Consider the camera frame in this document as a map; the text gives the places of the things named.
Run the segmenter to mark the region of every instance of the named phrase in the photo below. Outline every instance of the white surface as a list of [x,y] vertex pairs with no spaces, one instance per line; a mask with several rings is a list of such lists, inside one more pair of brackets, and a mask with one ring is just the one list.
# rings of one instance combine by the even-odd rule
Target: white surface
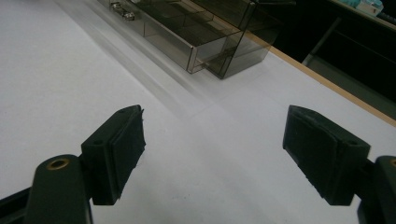
[[140,104],[146,151],[120,201],[92,207],[95,223],[357,223],[359,199],[330,207],[282,149],[288,106],[356,134],[372,160],[395,155],[394,127],[271,53],[226,80],[191,76],[133,32],[125,41],[98,8],[0,1],[0,198]]

